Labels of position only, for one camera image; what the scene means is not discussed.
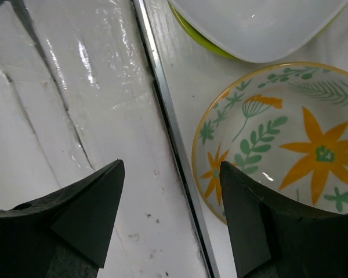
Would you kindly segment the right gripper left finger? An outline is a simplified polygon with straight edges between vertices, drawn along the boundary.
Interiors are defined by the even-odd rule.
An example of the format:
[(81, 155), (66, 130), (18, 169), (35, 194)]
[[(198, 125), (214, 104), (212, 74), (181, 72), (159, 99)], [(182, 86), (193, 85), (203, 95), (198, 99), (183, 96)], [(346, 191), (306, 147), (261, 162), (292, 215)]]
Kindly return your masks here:
[(105, 265), (124, 162), (0, 210), (0, 277), (96, 277)]

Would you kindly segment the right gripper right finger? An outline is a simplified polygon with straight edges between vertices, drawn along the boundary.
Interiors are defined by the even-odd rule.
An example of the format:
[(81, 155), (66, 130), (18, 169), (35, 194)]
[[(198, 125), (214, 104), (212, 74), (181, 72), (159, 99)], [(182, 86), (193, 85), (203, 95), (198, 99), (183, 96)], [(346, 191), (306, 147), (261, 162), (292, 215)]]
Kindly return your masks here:
[(348, 277), (348, 214), (292, 200), (226, 161), (220, 184), (238, 277)]

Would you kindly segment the yellow star pattern bowl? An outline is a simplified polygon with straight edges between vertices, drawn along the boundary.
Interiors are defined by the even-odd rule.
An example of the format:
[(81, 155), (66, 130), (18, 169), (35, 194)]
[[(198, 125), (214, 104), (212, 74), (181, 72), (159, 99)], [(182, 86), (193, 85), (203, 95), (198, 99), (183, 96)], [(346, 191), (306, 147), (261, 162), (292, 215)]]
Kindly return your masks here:
[(348, 213), (348, 72), (286, 63), (230, 85), (204, 113), (192, 171), (211, 212), (225, 221), (220, 165), (227, 161), (297, 202)]

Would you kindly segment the white green square bowl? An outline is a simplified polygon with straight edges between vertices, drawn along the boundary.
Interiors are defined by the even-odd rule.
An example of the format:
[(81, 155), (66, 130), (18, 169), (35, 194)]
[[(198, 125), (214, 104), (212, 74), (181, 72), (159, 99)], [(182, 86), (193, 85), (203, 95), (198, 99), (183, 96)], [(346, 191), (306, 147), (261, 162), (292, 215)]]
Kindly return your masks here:
[(250, 63), (277, 61), (300, 49), (347, 1), (169, 1), (185, 32), (204, 48)]

